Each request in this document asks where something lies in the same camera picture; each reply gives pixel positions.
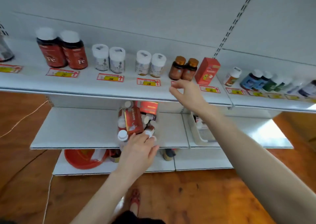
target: white cable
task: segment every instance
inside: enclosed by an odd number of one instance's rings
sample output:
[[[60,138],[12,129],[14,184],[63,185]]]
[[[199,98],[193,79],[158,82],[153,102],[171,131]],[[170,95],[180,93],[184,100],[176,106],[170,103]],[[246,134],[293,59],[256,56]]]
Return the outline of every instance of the white cable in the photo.
[[[19,120],[12,128],[10,131],[8,131],[6,134],[10,133],[24,118],[22,118],[21,120]]]
[[[54,175],[52,175],[51,180],[49,181],[48,194],[47,194],[47,202],[46,202],[46,207],[45,207],[45,212],[44,212],[43,224],[44,224],[45,218],[46,218],[46,212],[47,212],[48,200],[49,200],[49,193],[51,192],[51,184],[52,184],[53,177],[54,177]]]

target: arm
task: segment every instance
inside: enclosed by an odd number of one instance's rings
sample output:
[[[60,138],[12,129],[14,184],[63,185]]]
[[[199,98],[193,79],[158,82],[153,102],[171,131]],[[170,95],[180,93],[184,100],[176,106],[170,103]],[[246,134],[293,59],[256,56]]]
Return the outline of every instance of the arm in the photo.
[[[184,94],[177,88],[184,88]],[[276,223],[316,223],[313,191],[216,106],[208,104],[197,85],[180,80],[170,92],[206,122],[232,166]]]
[[[154,161],[159,146],[154,138],[133,134],[122,151],[117,169],[94,194],[88,204],[72,220],[71,224],[105,224],[129,187]]]

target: hand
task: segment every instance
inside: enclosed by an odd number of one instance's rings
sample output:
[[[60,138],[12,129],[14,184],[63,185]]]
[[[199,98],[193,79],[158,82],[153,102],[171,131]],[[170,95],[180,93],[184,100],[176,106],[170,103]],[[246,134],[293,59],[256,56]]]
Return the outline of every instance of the hand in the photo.
[[[121,153],[116,171],[132,183],[150,167],[159,149],[154,146],[155,139],[148,138],[144,133],[134,133]]]
[[[198,85],[186,80],[179,80],[172,83],[169,91],[187,109],[199,115],[199,111],[205,110],[210,105],[204,100]]]

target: forearm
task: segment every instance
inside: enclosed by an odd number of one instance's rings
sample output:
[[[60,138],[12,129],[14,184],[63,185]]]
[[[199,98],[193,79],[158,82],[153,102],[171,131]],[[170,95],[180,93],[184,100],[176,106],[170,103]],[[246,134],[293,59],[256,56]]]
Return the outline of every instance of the forearm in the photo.
[[[71,224],[107,224],[132,183],[121,173],[112,172]]]
[[[277,223],[316,221],[316,195],[282,162],[240,131],[215,106],[208,105],[199,116],[245,184]]]

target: red box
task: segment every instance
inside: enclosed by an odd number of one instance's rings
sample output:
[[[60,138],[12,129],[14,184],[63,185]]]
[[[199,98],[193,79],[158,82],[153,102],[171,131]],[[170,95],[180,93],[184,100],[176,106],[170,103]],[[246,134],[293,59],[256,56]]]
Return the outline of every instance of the red box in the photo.
[[[125,110],[126,131],[129,136],[133,133],[143,133],[144,127],[142,116],[138,107],[132,107]]]
[[[195,74],[197,84],[208,86],[221,67],[215,58],[204,58]]]
[[[139,107],[140,112],[157,115],[158,102],[135,101],[135,106]]]

